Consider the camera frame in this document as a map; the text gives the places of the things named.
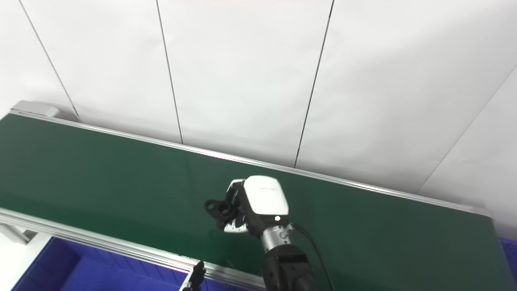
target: black cable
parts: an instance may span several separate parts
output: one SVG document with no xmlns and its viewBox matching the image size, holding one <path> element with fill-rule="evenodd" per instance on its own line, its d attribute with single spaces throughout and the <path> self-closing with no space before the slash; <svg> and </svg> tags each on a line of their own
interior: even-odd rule
<svg viewBox="0 0 517 291">
<path fill-rule="evenodd" d="M 316 245 L 316 242 L 312 238 L 311 234 L 308 231 L 306 231 L 305 228 L 301 227 L 297 223 L 291 223 L 291 225 L 311 242 L 312 247 L 316 251 L 318 258 L 320 259 L 320 262 L 323 267 L 323 271 L 325 272 L 325 276 L 327 277 L 328 284 L 330 285 L 330 289 L 332 291 L 336 291 L 336 288 L 334 288 L 334 284 L 332 283 L 332 280 L 330 279 L 330 274 L 328 273 L 327 267 L 325 266 L 325 263 L 323 262 L 322 254 L 320 253 L 320 250 L 318 249 L 318 246 Z"/>
</svg>

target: white floor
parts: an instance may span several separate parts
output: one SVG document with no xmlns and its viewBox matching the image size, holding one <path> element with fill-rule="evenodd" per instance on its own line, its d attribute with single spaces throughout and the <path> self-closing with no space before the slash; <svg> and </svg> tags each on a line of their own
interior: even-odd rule
<svg viewBox="0 0 517 291">
<path fill-rule="evenodd" d="M 0 234 L 0 291 L 10 291 L 50 239 L 38 233 L 27 245 L 13 243 Z"/>
</svg>

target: panel seam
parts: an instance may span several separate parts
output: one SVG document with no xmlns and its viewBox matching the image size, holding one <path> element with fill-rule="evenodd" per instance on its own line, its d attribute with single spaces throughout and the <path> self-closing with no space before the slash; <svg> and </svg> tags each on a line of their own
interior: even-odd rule
<svg viewBox="0 0 517 291">
<path fill-rule="evenodd" d="M 322 61 L 323 48 L 325 47 L 325 41 L 327 39 L 328 27 L 330 25 L 330 17 L 332 16 L 333 8 L 334 8 L 334 0 L 332 0 L 332 3 L 330 4 L 330 11 L 329 11 L 329 14 L 328 14 L 327 26 L 325 27 L 325 34 L 323 35 L 322 48 L 320 50 L 320 56 L 318 58 L 318 64 L 316 65 L 316 72 L 314 74 L 314 80 L 312 82 L 311 95 L 309 96 L 309 102 L 307 104 L 307 111 L 305 112 L 305 118 L 303 120 L 303 126 L 301 128 L 300 142 L 298 143 L 298 149 L 296 151 L 296 157 L 295 157 L 295 160 L 294 160 L 293 168 L 296 168 L 296 163 L 298 162 L 298 156 L 300 155 L 300 148 L 301 148 L 301 142 L 303 140 L 303 133 L 305 132 L 305 125 L 307 124 L 307 117 L 309 116 L 309 109 L 311 107 L 312 95 L 314 94 L 314 87 L 316 86 L 316 79 L 318 77 L 318 71 L 320 70 L 320 63 Z"/>
<path fill-rule="evenodd" d="M 68 91 L 66 90 L 65 85 L 63 84 L 63 81 L 61 80 L 61 77 L 57 73 L 56 67 L 54 66 L 54 63 L 52 63 L 52 60 L 50 59 L 49 53 L 47 52 L 47 49 L 43 45 L 43 41 L 41 41 L 41 38 L 39 37 L 39 34 L 36 31 L 36 28 L 34 27 L 34 24 L 33 24 L 32 20 L 31 20 L 31 18 L 29 17 L 29 14 L 27 13 L 27 10 L 25 9 L 25 6 L 23 5 L 21 0 L 18 0 L 18 3 L 20 3 L 20 6 L 23 9 L 23 13 L 25 13 L 25 16 L 27 17 L 27 19 L 29 21 L 29 24 L 31 25 L 31 27 L 32 27 L 32 29 L 34 31 L 34 34 L 36 35 L 36 38 L 38 38 L 39 44 L 41 45 L 41 47 L 43 48 L 43 52 L 45 52 L 45 55 L 47 56 L 47 60 L 49 60 L 50 66 L 54 70 L 54 73 L 56 74 L 56 77 L 57 77 L 59 83 L 61 84 L 61 87 L 65 91 L 65 94 L 66 94 L 66 96 L 68 98 L 68 101 L 70 102 L 70 105 L 72 106 L 73 112 L 75 113 L 75 116 L 77 117 L 79 122 L 82 123 L 81 117 L 79 116 L 79 113 L 77 112 L 77 109 L 75 108 L 75 105 L 72 102 L 72 98 L 70 98 L 70 94 L 68 94 Z"/>
<path fill-rule="evenodd" d="M 158 10 L 158 19 L 160 21 L 160 30 L 161 30 L 161 34 L 162 34 L 163 48 L 165 50 L 165 60 L 167 61 L 167 70 L 169 71 L 169 81 L 171 83 L 172 99 L 174 100 L 174 110 L 176 111 L 176 121 L 178 122 L 179 139 L 181 141 L 181 144 L 183 144 L 183 134 L 181 134 L 181 125 L 179 124 L 178 105 L 177 105 L 177 102 L 176 102 L 176 94 L 174 93 L 174 85 L 172 84 L 171 64 L 169 63 L 169 54 L 167 52 L 167 44 L 166 44 L 166 41 L 165 41 L 165 33 L 163 32 L 163 24 L 162 24 L 162 20 L 161 20 L 160 5 L 158 4 L 158 0 L 155 0 L 155 1 L 156 1 L 156 8 Z"/>
<path fill-rule="evenodd" d="M 452 149 L 456 146 L 456 144 L 458 144 L 458 142 L 461 140 L 461 138 L 465 135 L 465 133 L 469 130 L 469 128 L 472 126 L 472 124 L 476 121 L 476 119 L 479 117 L 479 115 L 483 112 L 483 110 L 485 109 L 485 107 L 488 105 L 488 103 L 490 103 L 490 101 L 492 100 L 492 98 L 494 98 L 494 96 L 497 94 L 497 92 L 499 92 L 499 90 L 501 89 L 501 87 L 506 83 L 506 81 L 508 80 L 508 78 L 510 77 L 510 75 L 512 75 L 512 73 L 517 69 L 517 65 L 515 65 L 513 67 L 513 69 L 510 71 L 510 73 L 508 73 L 508 75 L 504 78 L 503 82 L 497 87 L 497 89 L 495 90 L 495 92 L 492 94 L 492 96 L 490 96 L 490 98 L 488 99 L 488 101 L 486 101 L 486 103 L 483 105 L 483 107 L 481 108 L 481 110 L 479 110 L 478 114 L 472 119 L 471 123 L 465 128 L 465 130 L 460 134 L 460 137 L 456 140 L 456 142 L 451 146 L 451 148 L 449 149 L 449 151 L 447 151 L 447 153 L 444 155 L 444 157 L 442 158 L 442 160 L 436 165 L 436 167 L 433 169 L 433 171 L 429 174 L 429 176 L 427 177 L 427 179 L 422 183 L 422 185 L 420 186 L 420 188 L 418 188 L 418 190 L 415 192 L 416 194 L 418 194 L 422 188 L 424 187 L 424 185 L 427 183 L 427 181 L 429 180 L 429 178 L 431 178 L 431 176 L 434 174 L 434 172 L 436 172 L 436 170 L 438 169 L 438 167 L 443 163 L 443 161 L 447 158 L 447 156 L 450 154 L 450 152 L 452 151 Z"/>
</svg>

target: white wall panel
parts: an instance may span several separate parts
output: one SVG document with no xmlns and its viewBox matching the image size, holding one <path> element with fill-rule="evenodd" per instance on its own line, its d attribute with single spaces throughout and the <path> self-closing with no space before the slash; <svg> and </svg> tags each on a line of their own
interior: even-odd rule
<svg viewBox="0 0 517 291">
<path fill-rule="evenodd" d="M 330 0 L 160 0 L 185 144 L 293 166 Z"/>
<path fill-rule="evenodd" d="M 427 180 L 420 195 L 485 207 L 517 239 L 517 70 Z"/>
<path fill-rule="evenodd" d="M 59 108 L 77 120 L 20 3 L 0 1 L 0 118 L 20 100 Z"/>
<path fill-rule="evenodd" d="M 23 4 L 84 123 L 179 141 L 154 1 Z"/>
<path fill-rule="evenodd" d="M 337 0 L 297 168 L 416 192 L 516 52 L 514 0 Z"/>
</svg>

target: blue bin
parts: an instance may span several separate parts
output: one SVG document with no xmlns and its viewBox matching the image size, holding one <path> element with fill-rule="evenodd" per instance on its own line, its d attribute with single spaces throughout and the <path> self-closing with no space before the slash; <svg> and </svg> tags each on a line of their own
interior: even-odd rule
<svg viewBox="0 0 517 291">
<path fill-rule="evenodd" d="M 515 281 L 515 284 L 517 284 L 517 241 L 508 238 L 500 238 L 500 240 L 503 250 L 505 251 L 506 260 L 508 261 L 508 266 L 510 267 L 513 280 Z"/>
<path fill-rule="evenodd" d="M 187 274 L 51 238 L 12 291 L 177 291 Z M 245 291 L 205 280 L 203 291 Z"/>
</svg>

